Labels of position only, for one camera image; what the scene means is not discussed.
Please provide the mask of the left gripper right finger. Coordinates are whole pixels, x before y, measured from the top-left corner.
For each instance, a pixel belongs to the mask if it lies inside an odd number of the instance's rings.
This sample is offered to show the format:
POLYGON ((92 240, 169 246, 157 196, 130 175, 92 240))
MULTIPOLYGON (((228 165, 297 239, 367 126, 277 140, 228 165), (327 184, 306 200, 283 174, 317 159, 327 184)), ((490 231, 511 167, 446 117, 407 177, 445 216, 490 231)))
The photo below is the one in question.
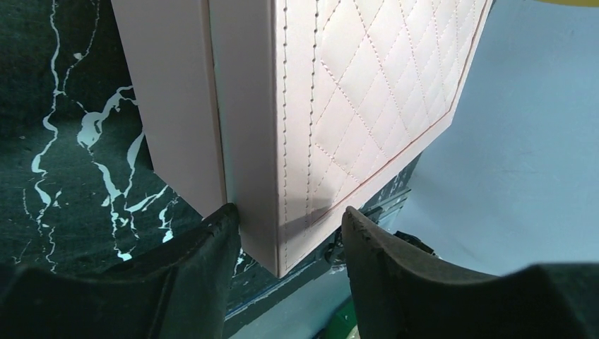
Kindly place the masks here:
POLYGON ((598 264, 494 276, 441 260, 355 208, 342 237, 362 338, 597 338, 598 264))

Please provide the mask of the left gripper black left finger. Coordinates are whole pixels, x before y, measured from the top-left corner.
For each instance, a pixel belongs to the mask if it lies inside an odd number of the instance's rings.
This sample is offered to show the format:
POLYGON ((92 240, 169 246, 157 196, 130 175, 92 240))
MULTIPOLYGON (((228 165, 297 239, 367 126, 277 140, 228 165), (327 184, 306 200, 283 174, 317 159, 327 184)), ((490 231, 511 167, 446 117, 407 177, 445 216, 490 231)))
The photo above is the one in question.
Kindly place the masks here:
POLYGON ((228 203, 103 273, 1 266, 2 338, 220 338, 240 250, 228 203))

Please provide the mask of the pink jewelry box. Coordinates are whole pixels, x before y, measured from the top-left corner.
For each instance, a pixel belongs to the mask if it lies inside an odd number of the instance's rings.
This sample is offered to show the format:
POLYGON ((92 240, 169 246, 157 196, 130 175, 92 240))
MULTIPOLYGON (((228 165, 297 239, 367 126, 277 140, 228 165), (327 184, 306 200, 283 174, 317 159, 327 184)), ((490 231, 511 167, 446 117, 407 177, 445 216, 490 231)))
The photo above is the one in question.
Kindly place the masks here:
POLYGON ((290 272, 452 122, 490 1, 113 1, 155 173, 290 272))

